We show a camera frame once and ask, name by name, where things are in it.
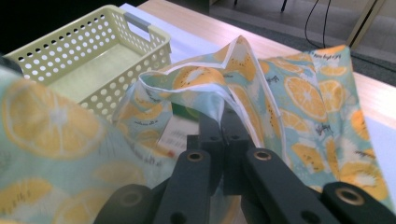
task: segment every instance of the screw hole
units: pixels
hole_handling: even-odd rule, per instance
[[[361,195],[353,189],[340,188],[335,190],[335,194],[339,199],[345,203],[352,205],[362,205],[364,204],[364,199]]]
[[[268,154],[267,152],[263,152],[263,151],[257,151],[254,153],[254,157],[257,160],[261,160],[261,161],[269,161],[271,160],[271,154]]]
[[[135,206],[142,201],[142,194],[137,191],[129,191],[122,195],[120,204],[124,207]]]
[[[199,152],[192,152],[187,156],[189,161],[201,161],[204,156]]]

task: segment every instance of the basket handle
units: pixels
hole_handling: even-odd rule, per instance
[[[128,21],[129,23],[135,25],[139,29],[146,31],[147,33],[149,32],[149,26],[151,25],[149,22],[144,21],[133,14],[129,12],[125,12],[124,14],[125,20]]]

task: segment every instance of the cable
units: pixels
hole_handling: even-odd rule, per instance
[[[329,3],[327,4],[327,9],[326,9],[326,15],[324,17],[324,25],[323,25],[323,48],[324,49],[326,49],[326,44],[324,43],[324,36],[326,34],[327,14],[329,13],[329,7],[330,7],[331,2],[332,2],[332,0],[329,0]]]
[[[315,46],[316,48],[320,49],[320,47],[319,47],[318,45],[312,43],[312,42],[309,40],[309,38],[308,38],[308,36],[307,36],[307,34],[306,34],[306,26],[308,25],[309,18],[311,17],[312,12],[314,11],[315,7],[317,6],[318,1],[319,1],[319,0],[317,0],[317,2],[316,2],[316,3],[314,4],[314,6],[312,7],[311,12],[309,12],[308,18],[306,19],[306,22],[305,22],[304,33],[305,33],[305,39],[306,39],[306,41],[308,41],[308,43],[310,43],[311,45]]]

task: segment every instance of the basket hole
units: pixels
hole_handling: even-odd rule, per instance
[[[91,97],[91,101],[92,102],[96,102],[98,100],[98,97],[96,96],[96,95],[93,95],[92,97]]]

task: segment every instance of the floor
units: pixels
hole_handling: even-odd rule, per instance
[[[315,4],[309,0],[289,0],[285,11],[281,13],[283,1],[279,0],[239,0],[236,6],[233,2],[234,0],[217,1],[210,7],[210,14],[302,38],[305,38],[305,24]],[[323,43],[327,3],[324,0],[318,2],[306,26],[308,38],[320,44]],[[326,47],[345,44],[360,14],[361,11],[330,5],[324,38]],[[377,16],[354,51],[395,63],[395,42],[396,16]]]

